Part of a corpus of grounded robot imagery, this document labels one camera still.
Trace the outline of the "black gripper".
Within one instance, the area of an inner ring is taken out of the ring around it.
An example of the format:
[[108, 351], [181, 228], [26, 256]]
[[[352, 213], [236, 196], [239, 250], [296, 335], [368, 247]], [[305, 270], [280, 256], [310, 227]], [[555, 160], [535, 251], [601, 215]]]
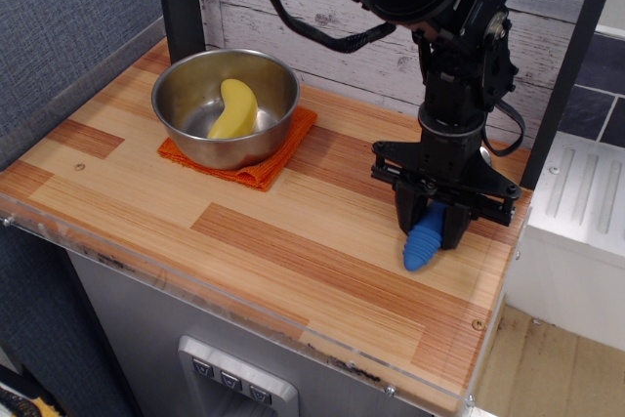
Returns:
[[[487, 198], [479, 218], [507, 226], [515, 213], [521, 188], [490, 167], [480, 152], [484, 136], [483, 122], [455, 127], [440, 122], [421, 125], [418, 142], [379, 141], [373, 144], [375, 162], [372, 177], [388, 183], [395, 191], [396, 215], [400, 229], [409, 234], [422, 219], [428, 205], [427, 185], [400, 180], [409, 172], [443, 173], [452, 178], [461, 174], [481, 186]], [[462, 204], [447, 205], [443, 214], [441, 250], [458, 247], [473, 216], [473, 209]]]

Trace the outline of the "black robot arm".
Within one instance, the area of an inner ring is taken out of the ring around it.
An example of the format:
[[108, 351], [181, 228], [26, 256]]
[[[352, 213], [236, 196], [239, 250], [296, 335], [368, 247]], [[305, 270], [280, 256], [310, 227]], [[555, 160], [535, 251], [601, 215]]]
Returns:
[[473, 220], [508, 225], [521, 188], [482, 156], [485, 124], [506, 103], [518, 69], [509, 51], [507, 0], [355, 0], [383, 21], [407, 28], [419, 49], [425, 98], [416, 143], [377, 142], [375, 179], [395, 192], [403, 231], [440, 213], [441, 246], [457, 247]]

